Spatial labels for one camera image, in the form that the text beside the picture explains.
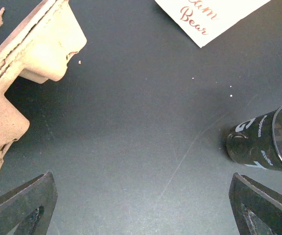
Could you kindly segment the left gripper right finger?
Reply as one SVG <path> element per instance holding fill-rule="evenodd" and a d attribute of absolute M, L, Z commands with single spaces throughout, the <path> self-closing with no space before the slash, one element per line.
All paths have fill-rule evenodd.
<path fill-rule="evenodd" d="M 234 173 L 229 200 L 241 235 L 282 235 L 282 195 Z"/>

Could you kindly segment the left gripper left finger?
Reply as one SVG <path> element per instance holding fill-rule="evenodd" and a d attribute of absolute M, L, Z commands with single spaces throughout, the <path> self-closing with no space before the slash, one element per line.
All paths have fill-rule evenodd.
<path fill-rule="evenodd" d="M 45 235 L 58 198 L 52 172 L 0 196 L 0 235 Z"/>

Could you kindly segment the single black paper cup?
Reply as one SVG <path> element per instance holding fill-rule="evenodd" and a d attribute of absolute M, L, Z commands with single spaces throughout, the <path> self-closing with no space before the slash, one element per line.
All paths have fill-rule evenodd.
<path fill-rule="evenodd" d="M 226 148 L 238 164 L 282 171 L 282 106 L 233 127 Z"/>

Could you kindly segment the printed Cream Bear paper bag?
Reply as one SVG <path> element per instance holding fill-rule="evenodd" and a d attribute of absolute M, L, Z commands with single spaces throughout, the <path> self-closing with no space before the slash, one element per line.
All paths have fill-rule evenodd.
<path fill-rule="evenodd" d="M 269 0 L 156 0 L 200 47 L 204 47 Z"/>

